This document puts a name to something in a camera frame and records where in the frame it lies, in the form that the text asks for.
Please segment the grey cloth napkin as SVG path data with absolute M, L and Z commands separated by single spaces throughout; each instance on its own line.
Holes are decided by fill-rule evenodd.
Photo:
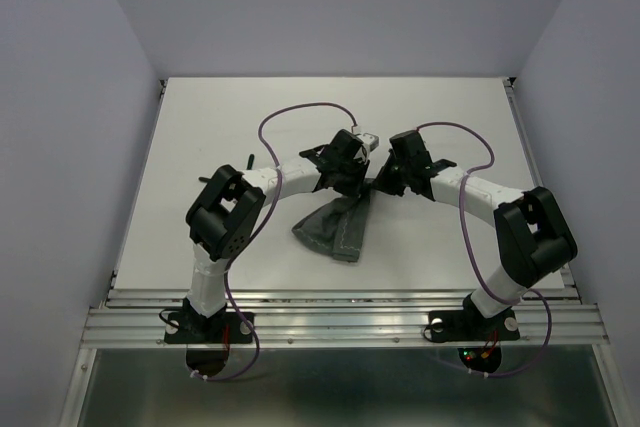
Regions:
M 360 260 L 375 190 L 367 179 L 355 197 L 341 196 L 316 209 L 292 228 L 308 250 L 346 263 Z

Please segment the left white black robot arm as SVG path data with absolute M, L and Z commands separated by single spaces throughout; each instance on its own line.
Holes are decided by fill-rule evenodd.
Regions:
M 323 189 L 359 194 L 375 144 L 371 136 L 358 135 L 345 147 L 332 142 L 274 167 L 218 168 L 186 214 L 194 267 L 178 321 L 180 331 L 196 342 L 220 341 L 227 325 L 225 273 L 260 231 L 256 223 L 262 209 L 267 207 L 271 214 L 284 198 Z

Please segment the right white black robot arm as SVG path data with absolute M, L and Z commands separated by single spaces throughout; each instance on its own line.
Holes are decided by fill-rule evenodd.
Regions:
M 543 278 L 577 255 L 577 244 L 553 194 L 546 188 L 509 188 L 475 177 L 448 160 L 391 153 L 373 182 L 393 196 L 411 191 L 472 215 L 495 231 L 500 264 L 460 309 L 432 311 L 423 331 L 434 343 L 480 341 L 493 333 L 519 337 L 513 309 Z

